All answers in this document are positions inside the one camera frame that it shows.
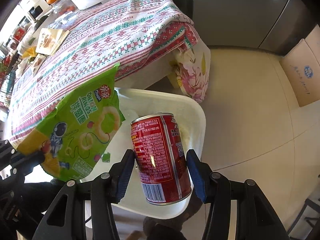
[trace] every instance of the barcode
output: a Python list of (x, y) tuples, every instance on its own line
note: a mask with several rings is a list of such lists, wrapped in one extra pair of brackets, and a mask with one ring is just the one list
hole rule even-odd
[(161, 184), (142, 183), (142, 188), (147, 200), (152, 202), (165, 202)]
[(176, 143), (176, 146), (178, 147), (179, 157), (182, 157), (184, 155), (182, 142)]

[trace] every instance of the patterned tablecloth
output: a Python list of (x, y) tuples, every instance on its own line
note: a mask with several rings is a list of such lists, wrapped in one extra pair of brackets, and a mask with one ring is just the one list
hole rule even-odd
[(28, 68), (15, 82), (9, 113), (14, 145), (66, 94), (116, 62), (121, 63), (118, 80), (199, 41), (193, 22), (172, 0), (111, 0), (78, 11), (67, 29), (69, 36), (36, 76)]

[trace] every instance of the cardboard box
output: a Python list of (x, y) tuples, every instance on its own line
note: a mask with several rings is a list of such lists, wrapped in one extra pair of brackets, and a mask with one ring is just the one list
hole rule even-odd
[(287, 75), (299, 106), (320, 99), (320, 28), (317, 25), (280, 64)]

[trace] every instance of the can lid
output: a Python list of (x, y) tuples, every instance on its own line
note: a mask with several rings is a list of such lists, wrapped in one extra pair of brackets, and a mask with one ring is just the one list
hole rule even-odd
[(138, 121), (141, 121), (141, 120), (144, 120), (144, 119), (148, 119), (150, 117), (157, 117), (157, 116), (163, 116), (163, 115), (171, 115), (173, 116), (173, 114), (171, 113), (161, 113), (161, 112), (158, 112), (156, 114), (149, 114), (149, 115), (146, 115), (146, 116), (142, 116), (142, 117), (139, 117), (137, 119), (134, 119), (132, 122), (131, 122), (131, 125), (133, 125), (135, 122), (138, 122)]

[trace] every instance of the red can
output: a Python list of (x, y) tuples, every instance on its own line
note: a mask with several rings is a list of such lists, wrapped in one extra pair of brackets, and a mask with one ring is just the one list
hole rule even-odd
[(149, 203), (168, 205), (190, 195), (186, 158), (173, 114), (152, 114), (132, 121), (131, 139)]

